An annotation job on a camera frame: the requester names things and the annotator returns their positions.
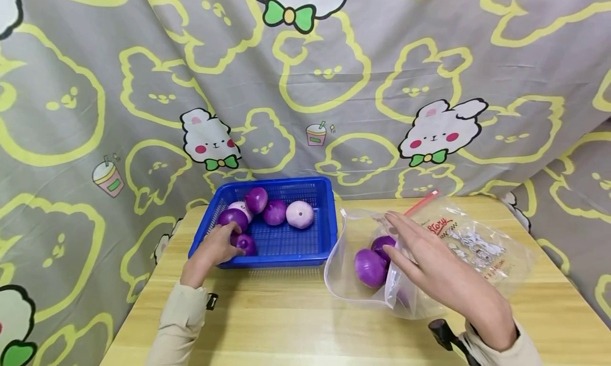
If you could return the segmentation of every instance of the hand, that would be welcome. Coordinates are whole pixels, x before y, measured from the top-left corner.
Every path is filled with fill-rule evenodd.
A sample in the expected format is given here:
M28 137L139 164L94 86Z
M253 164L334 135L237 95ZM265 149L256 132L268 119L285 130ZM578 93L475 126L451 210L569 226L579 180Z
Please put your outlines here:
M431 298L465 317L488 346L498 351L513 346L517 331L511 306L498 290L436 234L397 212L387 213L386 219L415 259L386 245L383 250L392 262Z
M182 285L197 289L204 283L213 266L245 254L243 249L229 244L229 236L232 232L242 232L236 222L230 222L228 225L217 225L204 237L193 256L182 267L182 276L180 277Z

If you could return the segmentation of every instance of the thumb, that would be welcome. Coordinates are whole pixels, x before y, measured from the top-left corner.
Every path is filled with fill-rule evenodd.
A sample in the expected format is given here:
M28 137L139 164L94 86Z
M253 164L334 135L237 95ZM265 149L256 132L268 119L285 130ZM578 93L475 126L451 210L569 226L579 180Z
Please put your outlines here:
M418 285L419 282L423 281L424 274L420 267L409 258L405 257L400 250L390 245L382 246L382 249L390 257L390 260L395 263L412 282Z

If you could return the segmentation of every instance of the left hand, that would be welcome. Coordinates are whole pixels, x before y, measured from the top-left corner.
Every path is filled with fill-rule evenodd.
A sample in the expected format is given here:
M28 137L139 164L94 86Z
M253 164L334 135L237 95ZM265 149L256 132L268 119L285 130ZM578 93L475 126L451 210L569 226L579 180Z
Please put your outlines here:
M180 283L197 289L204 283L213 266L227 262L236 256L243 256L245 254L243 249L229 244L229 236L233 232L241 233L240 227L235 222L215 226L182 267Z

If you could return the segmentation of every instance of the black strap clip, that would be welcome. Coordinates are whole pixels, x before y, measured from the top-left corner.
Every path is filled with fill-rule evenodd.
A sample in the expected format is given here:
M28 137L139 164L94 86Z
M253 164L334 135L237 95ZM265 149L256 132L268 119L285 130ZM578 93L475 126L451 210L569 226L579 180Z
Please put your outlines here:
M447 351L454 351L454 347L452 346L454 345L455 347L458 347L460 351L465 355L469 366L481 366L479 365L479 362L477 362L477 360L473 358L473 355L469 353L467 347L460 341L460 339L458 339L457 336L454 335L454 332L450 328L450 325L448 325L448 323L445 321L445 319L440 318L435 319L435 321L432 321L429 324L429 330L431 331L431 333L433 333L435 341L437 341L437 343L439 343L439 345L441 345L444 349L446 349Z
M219 295L216 293L208 294L208 303L206 303L206 310L214 310L214 306L216 305L217 300L219 299Z

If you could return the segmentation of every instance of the blue plastic basket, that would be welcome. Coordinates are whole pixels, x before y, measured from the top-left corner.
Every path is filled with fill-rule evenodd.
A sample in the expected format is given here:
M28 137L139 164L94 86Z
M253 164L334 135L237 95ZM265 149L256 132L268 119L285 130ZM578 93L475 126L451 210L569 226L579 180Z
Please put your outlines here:
M319 266L329 257L337 242L337 218L331 182L325 177L238 181L222 185L210 201L202 222L193 238L189 258L218 216L230 204L244 200L254 187L264 188L270 200L281 199L290 204L305 201L314 209L314 221L300 230L288 223L271 226L261 215L254 216L248 233L257 245L257 256L236 257L219 268L281 268L289 266Z

